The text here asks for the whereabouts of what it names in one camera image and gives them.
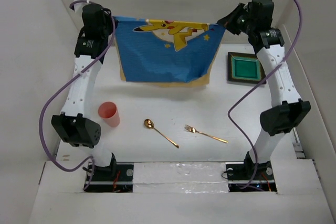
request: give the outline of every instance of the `spoon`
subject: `spoon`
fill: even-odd
[[[180,148],[178,144],[176,144],[175,142],[173,142],[172,140],[170,140],[168,137],[166,137],[165,135],[163,135],[160,131],[158,131],[155,127],[154,127],[154,123],[152,120],[150,119],[146,119],[143,124],[146,126],[146,128],[149,129],[155,129],[157,132],[160,133],[160,135],[162,135],[165,139],[167,139],[169,142],[171,142],[176,148]]]

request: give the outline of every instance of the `transparent plastic sheet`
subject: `transparent plastic sheet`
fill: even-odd
[[[135,193],[228,193],[227,181],[221,177],[225,163],[136,163]]]

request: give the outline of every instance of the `white arm segment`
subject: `white arm segment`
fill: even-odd
[[[280,45],[273,45],[268,49],[264,47],[257,53],[257,57],[264,68],[266,75],[275,69],[277,65],[281,64],[284,56],[285,48]],[[272,107],[281,105],[283,101],[294,103],[301,99],[293,84],[286,62],[282,63],[279,70],[268,79],[268,85],[271,92]],[[280,133],[270,136],[267,132],[261,129],[257,142],[254,145],[257,151],[259,164],[270,161],[272,152],[284,135],[284,133]],[[252,149],[249,151],[249,154],[252,161],[255,163],[256,160]]]
[[[73,71],[73,76],[76,76],[83,68],[93,61],[94,59],[91,59],[91,56],[88,55],[80,55],[78,58],[75,58],[75,69]],[[90,118],[92,95],[93,89],[95,87],[94,83],[101,65],[101,62],[97,61],[81,77],[71,84],[68,98],[61,112],[64,112],[67,116],[74,117],[80,113],[83,114],[84,118]],[[83,146],[80,146],[79,148],[88,155],[94,157],[95,165],[101,167],[110,165],[112,153],[109,152],[106,148],[103,148],[103,143],[101,141],[99,141],[99,143],[93,149]]]

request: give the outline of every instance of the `fork tines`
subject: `fork tines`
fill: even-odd
[[[189,126],[189,125],[185,125],[184,128],[185,128],[187,131],[190,131],[190,130],[192,129],[192,127]]]

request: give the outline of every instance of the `cloth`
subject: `cloth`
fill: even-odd
[[[119,23],[115,39],[122,80],[196,85],[209,82],[224,27],[169,20],[116,19]]]

